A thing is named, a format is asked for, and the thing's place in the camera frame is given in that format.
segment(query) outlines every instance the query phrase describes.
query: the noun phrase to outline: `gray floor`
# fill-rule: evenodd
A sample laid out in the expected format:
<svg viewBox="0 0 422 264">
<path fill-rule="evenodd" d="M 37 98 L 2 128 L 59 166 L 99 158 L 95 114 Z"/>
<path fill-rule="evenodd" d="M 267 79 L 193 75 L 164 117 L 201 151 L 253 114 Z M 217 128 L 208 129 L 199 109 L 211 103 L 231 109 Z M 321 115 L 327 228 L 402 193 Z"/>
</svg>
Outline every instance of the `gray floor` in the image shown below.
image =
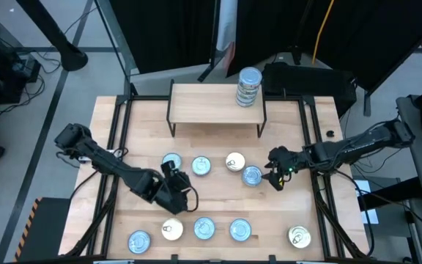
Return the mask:
<svg viewBox="0 0 422 264">
<path fill-rule="evenodd" d="M 50 14 L 54 17 L 61 29 L 66 29 L 73 21 L 78 19 L 86 6 L 86 0 L 42 0 Z M 0 21 L 9 29 L 16 38 L 25 46 L 48 47 L 48 40 L 40 30 L 30 21 L 14 0 L 0 1 Z M 78 24 L 68 33 L 68 39 L 73 40 Z M 96 11 L 88 17 L 82 31 L 79 46 L 84 47 L 109 47 L 105 29 L 102 27 L 100 17 Z M 57 58 L 58 54 L 49 54 Z M 55 158 L 56 148 L 54 137 L 69 122 L 79 122 L 85 125 L 90 123 L 95 98 L 98 95 L 118 95 L 123 91 L 124 80 L 122 71 L 114 53 L 90 53 L 89 64 L 75 72 L 63 73 L 57 70 L 52 74 L 42 74 L 46 88 L 44 93 L 34 99 L 28 106 L 17 108 L 0 117 L 0 145 L 5 146 L 7 152 L 0 160 L 0 240 L 10 217 L 15 199 L 18 195 L 27 166 L 35 149 L 36 142 L 42 129 L 48 107 L 53 94 L 62 88 L 58 107 L 53 117 L 48 136 L 43 145 L 42 155 L 34 174 L 32 185 L 22 208 L 21 217 L 12 237 L 12 241 L 5 258 L 11 261 L 18 240 L 32 202 L 37 197 L 69 197 L 73 190 L 77 170 L 66 166 Z M 281 54 L 282 60 L 291 62 L 288 54 Z M 303 65 L 310 66 L 309 58 L 303 57 Z M 48 70 L 53 68 L 50 62 L 40 60 Z M 162 73 L 150 73 L 132 77 L 140 94 L 165 94 L 169 87 L 170 78 L 177 82 L 196 82 L 199 74 L 206 65 L 170 70 Z M 223 70 L 216 70 L 207 78 L 208 83 L 235 82 L 236 77 L 223 78 Z M 37 84 L 28 86 L 29 91 L 38 88 Z M 363 116 L 362 90 L 358 89 L 358 102 L 352 107 L 349 114 L 347 129 L 346 119 L 341 125 L 347 136 L 352 136 L 364 131 L 370 125 L 392 119 L 396 116 L 395 99 L 399 96 L 422 93 L 422 54 L 413 54 L 405 63 L 373 94 L 372 116 Z M 374 168 L 377 168 L 391 150 L 384 150 L 370 158 Z M 400 177 L 406 180 L 415 176 L 409 150 L 389 159 L 384 167 L 375 173 L 378 177 Z M 408 248 L 405 239 L 385 237 L 376 234 L 376 250 L 374 256 L 384 260 L 400 260 L 407 256 Z"/>
</svg>

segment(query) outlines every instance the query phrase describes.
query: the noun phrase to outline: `wooden shelf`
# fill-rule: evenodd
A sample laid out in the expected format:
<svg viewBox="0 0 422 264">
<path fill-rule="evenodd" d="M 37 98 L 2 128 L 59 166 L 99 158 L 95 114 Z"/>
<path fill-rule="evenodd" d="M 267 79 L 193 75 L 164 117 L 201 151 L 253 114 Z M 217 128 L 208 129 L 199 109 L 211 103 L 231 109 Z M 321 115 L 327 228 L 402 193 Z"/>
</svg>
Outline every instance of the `wooden shelf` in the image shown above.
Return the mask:
<svg viewBox="0 0 422 264">
<path fill-rule="evenodd" d="M 237 104 L 236 92 L 236 84 L 175 84 L 172 80 L 167 113 L 172 136 L 179 123 L 256 124 L 260 136 L 259 125 L 263 124 L 263 131 L 266 122 L 262 89 L 249 107 Z"/>
</svg>

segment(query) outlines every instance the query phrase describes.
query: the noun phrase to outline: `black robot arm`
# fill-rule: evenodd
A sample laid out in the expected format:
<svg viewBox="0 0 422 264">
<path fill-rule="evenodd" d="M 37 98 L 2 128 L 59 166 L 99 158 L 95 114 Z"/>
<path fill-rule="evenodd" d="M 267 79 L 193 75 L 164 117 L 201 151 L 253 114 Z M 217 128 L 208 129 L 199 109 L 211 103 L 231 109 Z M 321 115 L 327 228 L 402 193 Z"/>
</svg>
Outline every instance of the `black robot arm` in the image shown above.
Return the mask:
<svg viewBox="0 0 422 264">
<path fill-rule="evenodd" d="M 92 167 L 100 173 L 122 178 L 134 194 L 149 203 L 156 202 L 173 214 L 188 209 L 190 179 L 184 172 L 175 169 L 173 161 L 160 166 L 165 177 L 154 169 L 128 166 L 114 154 L 99 147 L 92 140 L 90 130 L 79 124 L 69 124 L 56 137 L 55 143 L 70 158 L 88 157 L 92 160 Z"/>
<path fill-rule="evenodd" d="M 301 152 L 287 150 L 284 146 L 270 151 L 265 168 L 270 172 L 265 180 L 278 191 L 289 181 L 292 173 L 301 169 L 314 169 L 321 173 L 332 173 L 343 163 L 353 164 L 363 155 L 384 147 L 409 147 L 415 136 L 408 125 L 394 119 L 369 128 L 362 134 L 338 142 L 317 142 L 303 147 Z"/>
</svg>

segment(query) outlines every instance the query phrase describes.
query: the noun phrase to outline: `black curtain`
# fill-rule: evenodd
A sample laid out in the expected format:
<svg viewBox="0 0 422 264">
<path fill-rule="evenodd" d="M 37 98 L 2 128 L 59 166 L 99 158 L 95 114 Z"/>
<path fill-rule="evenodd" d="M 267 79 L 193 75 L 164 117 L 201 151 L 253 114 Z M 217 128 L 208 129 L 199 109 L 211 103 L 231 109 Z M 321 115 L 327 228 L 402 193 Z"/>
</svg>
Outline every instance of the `black curtain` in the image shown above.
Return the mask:
<svg viewBox="0 0 422 264">
<path fill-rule="evenodd" d="M 214 0 L 111 0 L 140 73 L 207 64 Z"/>
<path fill-rule="evenodd" d="M 234 60 L 228 76 L 294 44 L 307 1 L 245 0 L 237 7 Z M 330 0 L 314 0 L 298 45 L 312 54 Z M 422 0 L 337 0 L 317 59 L 353 72 L 373 92 L 422 41 Z"/>
</svg>

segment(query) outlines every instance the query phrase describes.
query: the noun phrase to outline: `floor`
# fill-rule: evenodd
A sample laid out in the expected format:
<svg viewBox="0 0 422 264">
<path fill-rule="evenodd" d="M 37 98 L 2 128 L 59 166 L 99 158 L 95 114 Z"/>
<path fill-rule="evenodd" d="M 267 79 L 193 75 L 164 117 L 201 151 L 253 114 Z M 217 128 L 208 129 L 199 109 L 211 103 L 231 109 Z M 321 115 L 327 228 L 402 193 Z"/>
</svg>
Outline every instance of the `floor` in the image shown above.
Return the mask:
<svg viewBox="0 0 422 264">
<path fill-rule="evenodd" d="M 93 8 L 92 0 L 42 0 L 61 29 L 66 29 L 83 12 Z M 26 47 L 48 47 L 50 43 L 27 17 L 15 0 L 0 1 L 1 23 Z M 100 16 L 92 12 L 86 21 L 67 33 L 70 41 L 80 47 L 111 47 Z M 41 76 L 45 80 L 45 91 L 28 106 L 19 107 L 0 116 L 0 145 L 6 153 L 0 160 L 0 262 L 12 260 L 16 246 L 26 223 L 32 202 L 37 197 L 70 196 L 75 183 L 77 169 L 66 166 L 55 158 L 53 140 L 69 122 L 89 125 L 95 98 L 99 95 L 118 95 L 123 91 L 122 70 L 113 52 L 88 53 L 89 63 L 75 72 L 61 69 Z M 50 58 L 59 58 L 57 53 L 49 53 Z M 280 54 L 278 60 L 292 62 L 288 54 Z M 309 65 L 309 58 L 303 57 L 303 65 Z M 47 70 L 55 66 L 40 59 Z M 140 94 L 166 94 L 170 78 L 176 82 L 196 82 L 206 65 L 150 73 L 132 77 Z M 223 79 L 223 71 L 211 73 L 206 82 L 234 83 L 236 76 Z M 28 85 L 35 91 L 40 82 Z M 359 100 L 348 114 L 341 119 L 346 136 L 364 131 L 370 125 L 396 116 L 395 99 L 399 96 L 422 93 L 422 53 L 412 54 L 395 73 L 372 95 L 372 115 L 363 116 L 363 93 L 357 90 Z M 383 150 L 370 158 L 374 168 L 392 153 Z M 406 180 L 415 176 L 409 150 L 402 150 L 388 161 L 374 176 L 400 177 Z M 365 170 L 371 168 L 361 165 Z M 26 175 L 33 175 L 32 181 Z M 21 186 L 28 188 L 26 197 L 19 197 L 24 203 L 15 203 L 20 196 Z M 8 225 L 13 219 L 15 225 Z M 374 256 L 383 260 L 398 261 L 407 256 L 408 248 L 403 238 L 385 237 L 376 234 Z"/>
</svg>

